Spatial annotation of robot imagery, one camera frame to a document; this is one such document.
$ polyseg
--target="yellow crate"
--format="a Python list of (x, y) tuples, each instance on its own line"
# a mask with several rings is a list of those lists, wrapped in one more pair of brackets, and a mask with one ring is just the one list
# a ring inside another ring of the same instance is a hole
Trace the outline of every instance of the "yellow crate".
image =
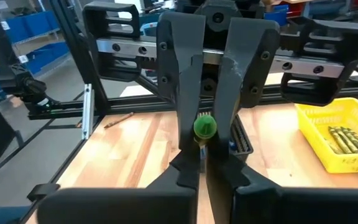
[(331, 104), (319, 107), (295, 105), (299, 128), (329, 173), (358, 172), (358, 154), (335, 154), (329, 145), (336, 144), (328, 126), (351, 128), (358, 134), (358, 100), (335, 99)]

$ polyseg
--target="wooden workbench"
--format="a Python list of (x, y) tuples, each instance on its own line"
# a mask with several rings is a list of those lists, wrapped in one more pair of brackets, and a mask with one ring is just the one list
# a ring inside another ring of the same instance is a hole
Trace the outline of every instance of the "wooden workbench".
[[(297, 187), (358, 188), (358, 174), (329, 174), (298, 130), (293, 104), (239, 112), (254, 148), (248, 165), (274, 182)], [(178, 154), (175, 112), (136, 114), (116, 126), (107, 116), (59, 178), (67, 187), (146, 187)], [(27, 222), (34, 224), (35, 215)], [(198, 223), (214, 223), (204, 176)]]

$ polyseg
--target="green cap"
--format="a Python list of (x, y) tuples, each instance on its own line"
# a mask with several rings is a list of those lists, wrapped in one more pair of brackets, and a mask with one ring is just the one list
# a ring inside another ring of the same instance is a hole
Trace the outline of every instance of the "green cap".
[(197, 137), (207, 140), (215, 135), (216, 126), (216, 121), (211, 115), (202, 115), (195, 120), (193, 130)]

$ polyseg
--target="yellow plastic basket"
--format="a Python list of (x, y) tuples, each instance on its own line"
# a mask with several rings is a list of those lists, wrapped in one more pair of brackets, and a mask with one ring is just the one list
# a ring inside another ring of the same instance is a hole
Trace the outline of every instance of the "yellow plastic basket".
[(358, 134), (358, 100), (335, 99), (331, 104), (319, 107), (295, 105), (299, 128), (329, 173), (358, 172), (358, 154), (335, 154), (326, 140), (336, 144), (328, 126), (342, 126)]

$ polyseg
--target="gray floor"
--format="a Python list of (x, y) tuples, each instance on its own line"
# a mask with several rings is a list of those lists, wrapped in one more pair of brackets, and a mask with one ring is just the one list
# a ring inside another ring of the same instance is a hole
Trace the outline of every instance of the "gray floor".
[[(24, 47), (23, 51), (42, 45)], [(83, 91), (83, 81), (72, 59), (49, 74), (41, 76), (54, 99), (70, 101)], [(109, 97), (119, 96), (125, 87), (134, 83), (119, 83), (103, 80), (103, 86)], [(0, 111), (15, 130), (19, 130), (24, 140), (29, 139), (48, 120), (30, 121), (27, 109), (20, 101), (11, 100), (0, 103)], [(52, 124), (76, 124), (79, 118), (57, 119)], [(37, 184), (48, 182), (61, 166), (69, 153), (80, 141), (80, 130), (60, 129), (45, 130), (29, 145), (0, 169), (0, 206), (30, 205), (27, 194)], [(17, 149), (15, 141), (9, 146), (1, 160)]]

